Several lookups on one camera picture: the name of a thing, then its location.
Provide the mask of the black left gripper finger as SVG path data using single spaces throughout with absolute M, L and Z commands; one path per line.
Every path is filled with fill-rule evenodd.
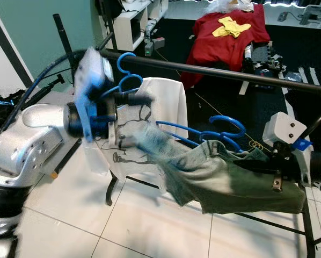
M 150 105 L 153 101 L 154 98 L 147 94 L 121 94 L 117 96 L 118 105 Z
M 116 148 L 136 148 L 141 144 L 141 138 L 132 135 L 117 135 L 115 138 L 115 147 Z

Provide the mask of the grey-green shorts dark waistband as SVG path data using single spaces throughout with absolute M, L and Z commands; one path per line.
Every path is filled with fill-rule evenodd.
M 217 140 L 189 148 L 151 124 L 135 131 L 133 137 L 136 148 L 162 169 L 162 189 L 180 206 L 197 201 L 202 213 L 215 214 L 303 211 L 305 191 L 295 183 L 285 181 L 282 191 L 276 192 L 273 175 L 237 165 L 238 161 L 266 162 L 266 154 L 257 148 L 235 153 Z

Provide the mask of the blue plastic hanger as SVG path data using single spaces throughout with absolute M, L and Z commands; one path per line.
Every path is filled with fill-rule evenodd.
M 219 140 L 223 143 L 227 143 L 227 144 L 231 145 L 232 148 L 234 148 L 234 150 L 237 153 L 243 152 L 240 145 L 234 141 L 234 138 L 239 138 L 239 137 L 246 135 L 246 129 L 245 129 L 244 125 L 242 125 L 242 123 L 240 123 L 238 120 L 236 120 L 234 118 L 231 118 L 229 116 L 223 116 L 223 115 L 216 115 L 216 116 L 212 116 L 209 118 L 210 123 L 214 123 L 215 121 L 230 122 L 230 123 L 232 123 L 232 125 L 236 125 L 236 127 L 239 128 L 239 130 L 237 131 L 237 133 L 216 132 L 216 131 L 198 131 L 198 130 L 195 130 L 194 128 L 185 127 L 180 124 L 175 124 L 175 123 L 171 123 L 171 122 L 163 122 L 163 121 L 156 121 L 156 125 L 169 125 L 170 127 L 180 128 L 181 130 L 188 131 L 188 133 L 197 134 L 199 136 L 199 140 L 201 142 L 205 141 L 205 136 L 212 136 L 212 137 L 216 138 L 216 140 Z
M 121 54 L 121 56 L 119 56 L 119 58 L 116 61 L 116 66 L 117 66 L 118 71 L 121 72 L 124 75 L 124 77 L 122 79 L 120 79 L 119 83 L 116 86 L 116 89 L 120 94 L 134 93 L 134 92 L 137 92 L 140 89 L 140 87 L 138 87 L 138 88 L 134 88 L 134 89 L 123 90 L 122 84 L 127 79 L 136 78 L 136 79 L 138 79 L 140 81 L 140 84 L 142 84 L 143 81 L 144 81 L 144 78 L 139 76 L 138 74 L 132 74 L 130 71 L 125 70 L 125 69 L 122 68 L 121 61 L 124 58 L 126 58 L 127 56 L 135 56 L 136 57 L 136 54 L 134 54 L 133 52 L 123 53 L 123 54 Z

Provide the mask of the white printed T-shirt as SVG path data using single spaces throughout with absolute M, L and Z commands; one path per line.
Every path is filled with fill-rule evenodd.
M 149 95 L 154 101 L 150 105 L 120 105 L 117 108 L 116 135 L 95 138 L 92 144 L 85 145 L 85 159 L 95 174 L 114 175 L 119 180 L 129 175 L 146 178 L 165 194 L 167 174 L 158 161 L 171 154 L 187 152 L 190 148 L 176 138 L 176 135 L 186 138 L 187 131 L 156 125 L 156 121 L 188 125 L 185 89 L 175 80 L 148 77 L 144 78 L 137 92 L 129 95 Z M 141 144 L 136 148 L 116 148 L 117 135 L 135 135 L 141 138 Z

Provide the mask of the white shelf unit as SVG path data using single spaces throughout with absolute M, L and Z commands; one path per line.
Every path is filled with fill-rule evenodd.
M 104 32 L 113 33 L 107 49 L 134 51 L 163 19 L 169 0 L 99 0 Z

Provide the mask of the black metal clothes rack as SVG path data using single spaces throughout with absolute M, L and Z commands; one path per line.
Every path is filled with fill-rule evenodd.
M 295 89 L 299 91 L 305 91 L 305 92 L 321 95 L 321 86 L 317 84 L 298 83 L 295 81 L 262 77 L 262 76 L 247 74 L 244 72 L 222 70 L 222 69 L 216 69 L 212 67 L 190 66 L 190 64 L 184 64 L 179 62 L 161 61 L 161 60 L 155 60 L 150 58 L 128 56 L 128 54 L 120 54 L 117 52 L 110 52 L 107 50 L 103 50 L 100 53 L 106 59 L 115 60 L 115 61 L 119 59 L 120 61 L 132 62 L 140 66 L 158 67 L 162 69 L 184 71 L 192 74 L 202 74 L 205 76 L 213 76 L 217 78 L 226 78 L 231 80 L 240 80 L 240 81 L 246 81 L 249 83 L 270 84 L 271 86 L 278 87 L 278 88 Z M 276 224 L 268 220 L 263 220 L 259 217 L 254 217 L 251 214 L 239 213 L 238 215 L 241 217 L 246 217 L 247 219 L 258 221 L 262 224 L 266 224 L 266 225 L 281 228 L 286 231 L 290 231 L 291 233 L 302 234 L 303 236 L 305 236 L 306 258 L 316 258 L 317 244 L 321 243 L 321 238 L 318 238 L 318 239 L 313 238 L 312 221 L 310 218 L 310 211 L 309 211 L 307 199 L 305 200 L 303 212 L 301 213 L 301 216 L 303 217 L 303 226 L 304 226 L 303 231 L 286 227 L 281 224 Z

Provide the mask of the red T-shirt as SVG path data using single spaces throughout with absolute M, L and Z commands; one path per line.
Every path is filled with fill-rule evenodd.
M 233 20 L 237 25 L 246 24 L 250 27 L 237 37 L 231 34 L 217 37 L 215 31 L 224 27 L 220 22 L 224 18 Z M 265 28 L 265 14 L 261 4 L 254 5 L 251 12 L 232 10 L 227 13 L 207 13 L 195 21 L 193 34 L 195 37 L 186 64 L 204 67 L 223 64 L 231 71 L 242 71 L 245 49 L 250 44 L 263 45 L 271 40 Z

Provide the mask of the yellow cloth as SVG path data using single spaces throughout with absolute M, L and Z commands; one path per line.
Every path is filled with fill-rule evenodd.
M 239 24 L 231 17 L 222 17 L 218 22 L 221 24 L 220 27 L 211 33 L 214 37 L 232 36 L 237 38 L 242 32 L 251 28 L 251 24 Z

